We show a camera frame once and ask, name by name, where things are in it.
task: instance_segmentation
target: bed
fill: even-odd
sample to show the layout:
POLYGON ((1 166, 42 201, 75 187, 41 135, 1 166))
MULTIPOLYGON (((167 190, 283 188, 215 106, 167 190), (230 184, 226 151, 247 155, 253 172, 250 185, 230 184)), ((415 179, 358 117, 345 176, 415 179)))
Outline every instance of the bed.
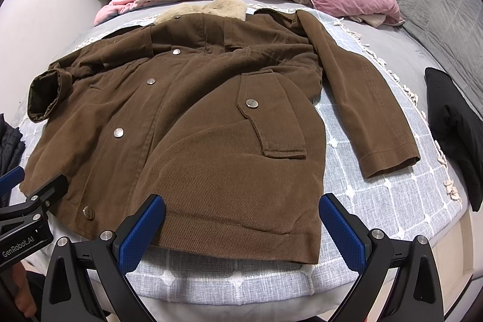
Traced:
MULTIPOLYGON (((431 245, 435 245, 468 208, 464 183, 434 144, 424 120, 427 111, 424 68, 440 68, 438 62, 400 28, 375 29, 282 0, 244 1, 249 13, 262 7, 285 12, 305 8, 318 17, 340 46, 363 54, 379 69, 408 119, 422 160, 413 168, 364 181, 334 106, 330 86, 325 84, 320 99, 314 102, 327 133, 325 190, 333 192, 367 227, 380 227, 390 237, 405 240, 424 234, 431 245), (445 186, 449 180, 457 189, 452 195, 445 186)), ((136 10, 115 17, 83 33, 59 56, 117 29, 150 24, 171 6, 136 10)), ((44 124, 34 124, 26 117, 24 100, 14 124, 20 127, 27 145, 22 166, 38 142, 44 124)), ((13 190, 11 204, 24 199, 18 188, 13 190)), ((49 223, 55 241, 62 236, 72 241, 81 240, 55 217, 50 216, 49 223)), ((216 321, 225 320, 227 315, 232 320, 301 320, 336 308, 356 278, 345 266, 323 226, 322 239, 317 265, 223 260, 150 246, 136 271, 128 273, 127 277, 157 320, 216 321)), ((42 273, 47 270, 55 241, 28 259, 42 273)), ((92 279, 101 305, 110 310, 98 277, 93 275, 92 279)))

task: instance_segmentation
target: white wall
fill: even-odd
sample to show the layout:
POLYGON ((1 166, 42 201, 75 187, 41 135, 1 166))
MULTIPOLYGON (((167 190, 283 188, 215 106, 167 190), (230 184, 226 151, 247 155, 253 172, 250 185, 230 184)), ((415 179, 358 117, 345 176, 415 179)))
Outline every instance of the white wall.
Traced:
POLYGON ((11 122, 32 79, 92 25, 100 0, 5 0, 0 7, 0 113, 11 122))

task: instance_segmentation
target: blue gripper pad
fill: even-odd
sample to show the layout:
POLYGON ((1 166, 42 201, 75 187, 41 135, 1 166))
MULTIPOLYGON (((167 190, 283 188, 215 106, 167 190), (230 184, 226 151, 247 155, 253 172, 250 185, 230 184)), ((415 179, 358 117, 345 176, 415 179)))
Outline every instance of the blue gripper pad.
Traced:
POLYGON ((347 267, 362 274, 366 268, 364 244, 327 196, 320 198, 319 215, 347 267))
POLYGON ((25 172, 22 167, 15 167, 0 177, 0 196, 7 194, 24 180, 25 172))
POLYGON ((157 196, 119 248, 117 267, 125 275, 136 270, 144 252, 164 219, 163 198, 157 196))

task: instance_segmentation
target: beige fur collar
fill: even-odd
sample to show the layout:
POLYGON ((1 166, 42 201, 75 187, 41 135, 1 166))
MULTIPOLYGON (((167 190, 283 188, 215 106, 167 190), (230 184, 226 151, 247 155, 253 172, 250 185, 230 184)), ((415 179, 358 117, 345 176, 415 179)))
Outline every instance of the beige fur collar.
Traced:
POLYGON ((214 0, 206 5, 181 3, 158 15, 154 24, 161 24, 162 22, 170 20, 174 16, 192 13, 212 14, 215 16, 231 17, 245 21, 246 3, 242 0, 214 0))

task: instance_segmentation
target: blanket fringe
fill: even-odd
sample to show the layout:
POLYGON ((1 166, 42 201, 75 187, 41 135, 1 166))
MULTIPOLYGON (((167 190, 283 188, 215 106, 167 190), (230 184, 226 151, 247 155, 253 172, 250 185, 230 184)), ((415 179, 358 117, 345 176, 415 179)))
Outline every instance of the blanket fringe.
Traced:
MULTIPOLYGON (((395 83, 397 83, 399 88, 405 93, 407 98, 412 102, 412 104, 414 105, 414 107, 418 111, 419 116, 421 116, 421 119, 423 120, 424 125, 426 125, 426 128, 429 131, 429 134, 431 134, 431 131, 429 130, 428 122, 426 121, 426 114, 424 113, 424 111, 420 111, 419 108, 417 107, 417 103, 418 103, 418 100, 419 100, 418 95, 411 92, 411 89, 408 86, 400 85, 399 84, 399 77, 395 73, 393 73, 391 70, 386 69, 387 63, 383 59, 378 58, 374 51, 368 49, 368 47, 369 47, 368 44, 362 44, 361 43, 362 36, 358 33, 351 31, 350 29, 346 28, 346 26, 341 22, 342 20, 343 19, 335 21, 334 25, 340 26, 341 29, 344 32, 348 33, 356 41, 356 43, 359 44, 359 46, 362 49, 362 52, 367 53, 369 56, 371 56, 371 58, 373 58, 376 61, 376 63, 378 65, 380 65, 380 67, 393 79, 393 81, 395 81, 395 83)), ((446 156, 444 155, 443 151, 441 150, 441 147, 440 147, 438 141, 435 141, 433 139, 433 145, 436 149, 436 153, 438 154, 438 162, 443 166, 443 168, 446 172, 446 179, 447 180, 444 182, 444 187, 446 188, 446 193, 450 196, 450 198, 453 201, 458 201, 459 203, 461 203, 461 197, 459 196, 458 190, 454 186, 454 181, 450 178, 450 174, 448 172, 448 162, 446 161, 446 156)))

